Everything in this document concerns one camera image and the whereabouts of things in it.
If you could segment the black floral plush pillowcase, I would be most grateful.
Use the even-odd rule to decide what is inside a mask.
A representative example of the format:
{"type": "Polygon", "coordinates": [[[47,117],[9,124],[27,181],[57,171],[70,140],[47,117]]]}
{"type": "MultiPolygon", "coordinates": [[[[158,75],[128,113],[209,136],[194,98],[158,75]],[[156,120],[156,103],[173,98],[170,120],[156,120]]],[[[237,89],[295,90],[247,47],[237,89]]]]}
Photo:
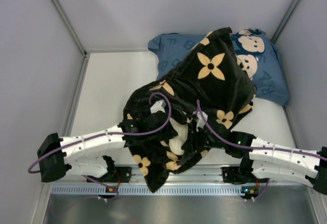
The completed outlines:
{"type": "Polygon", "coordinates": [[[192,114],[201,107],[209,124],[222,137],[252,109],[255,86],[237,63],[230,38],[231,28],[209,32],[186,57],[158,81],[135,90],[123,109],[125,120],[148,117],[151,106],[166,102],[165,111],[179,124],[188,124],[188,138],[182,156],[161,145],[177,136],[170,120],[165,135],[130,150],[151,192],[156,192],[169,173],[182,173],[208,152],[205,138],[196,131],[192,114]]]}

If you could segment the white pillow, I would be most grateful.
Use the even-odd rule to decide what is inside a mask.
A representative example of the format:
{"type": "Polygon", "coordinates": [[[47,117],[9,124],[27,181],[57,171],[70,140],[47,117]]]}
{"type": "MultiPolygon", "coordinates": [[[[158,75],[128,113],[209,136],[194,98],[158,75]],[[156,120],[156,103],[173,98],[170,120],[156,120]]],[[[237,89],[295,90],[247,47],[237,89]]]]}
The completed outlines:
{"type": "Polygon", "coordinates": [[[170,118],[170,123],[173,129],[177,132],[177,136],[173,137],[172,139],[169,139],[168,143],[166,143],[165,141],[161,141],[160,143],[164,147],[169,147],[170,151],[175,155],[182,156],[184,154],[182,146],[188,138],[188,124],[179,124],[176,120],[172,118],[170,118]]]}

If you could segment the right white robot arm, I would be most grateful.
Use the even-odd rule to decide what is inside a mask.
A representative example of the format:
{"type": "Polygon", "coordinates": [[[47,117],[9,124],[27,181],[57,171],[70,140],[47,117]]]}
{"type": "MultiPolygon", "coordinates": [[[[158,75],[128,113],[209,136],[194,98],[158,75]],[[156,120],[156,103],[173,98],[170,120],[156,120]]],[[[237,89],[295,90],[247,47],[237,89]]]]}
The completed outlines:
{"type": "Polygon", "coordinates": [[[204,129],[209,148],[225,150],[241,159],[239,173],[257,179],[301,183],[326,195],[326,147],[319,151],[301,150],[265,141],[244,132],[227,132],[227,139],[214,130],[204,129]]]}

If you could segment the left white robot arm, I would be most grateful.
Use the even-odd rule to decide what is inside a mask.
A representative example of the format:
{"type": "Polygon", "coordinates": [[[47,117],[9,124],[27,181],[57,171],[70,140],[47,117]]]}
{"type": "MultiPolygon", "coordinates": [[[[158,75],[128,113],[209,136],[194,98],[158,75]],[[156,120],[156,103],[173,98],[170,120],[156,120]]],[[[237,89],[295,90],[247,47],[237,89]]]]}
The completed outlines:
{"type": "Polygon", "coordinates": [[[37,151],[41,180],[54,182],[64,176],[99,179],[115,173],[111,150],[134,150],[156,142],[166,132],[170,116],[162,111],[143,119],[129,118],[105,130],[76,137],[50,134],[37,151]]]}

